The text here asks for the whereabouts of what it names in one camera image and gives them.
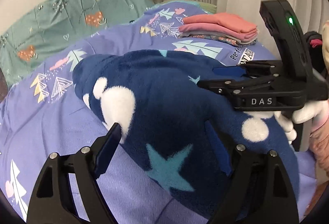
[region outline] pillow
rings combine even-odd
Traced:
[[[162,2],[161,4],[165,4],[168,2],[172,2],[172,1],[180,1],[180,2],[193,4],[194,6],[201,8],[204,12],[206,12],[208,14],[215,14],[217,12],[216,5],[213,5],[210,3],[204,3],[204,2],[200,2],[200,1],[194,1],[194,0],[166,0],[166,1]]]
[[[0,36],[0,67],[8,87],[47,57],[80,38],[140,17],[151,0],[47,0]]]

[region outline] purple bedsheet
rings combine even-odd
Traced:
[[[181,2],[150,9],[132,24],[99,31],[48,58],[10,89],[0,104],[0,188],[24,220],[32,188],[49,154],[75,153],[107,132],[74,93],[72,71],[83,58],[163,49],[207,55],[225,65],[273,59],[260,43],[235,48],[205,39],[179,39],[182,19],[202,13],[201,9]],[[71,184],[78,212],[87,218],[74,179]],[[98,184],[120,224],[207,222],[173,200],[120,146]]]

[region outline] stack of folded clothes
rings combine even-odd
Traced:
[[[181,37],[198,37],[217,40],[233,46],[256,44],[257,25],[235,14],[226,12],[186,17],[179,27]]]

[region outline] light blue star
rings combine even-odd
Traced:
[[[200,78],[201,78],[200,76],[198,76],[198,78],[196,78],[196,79],[189,77],[189,79],[195,84],[197,84],[200,81]]]
[[[185,158],[192,149],[191,144],[167,160],[158,154],[150,144],[147,144],[146,148],[152,168],[152,170],[146,172],[150,178],[156,180],[168,192],[170,188],[182,191],[194,191],[193,187],[179,174]]]

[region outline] blue fleece blanket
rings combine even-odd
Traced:
[[[223,79],[217,60],[188,52],[140,50],[93,55],[73,71],[75,93],[109,129],[122,127],[121,145],[180,203],[209,218],[223,198],[231,167],[210,120],[258,153],[275,149],[298,195],[298,166],[273,113],[234,111],[224,96],[199,88]]]

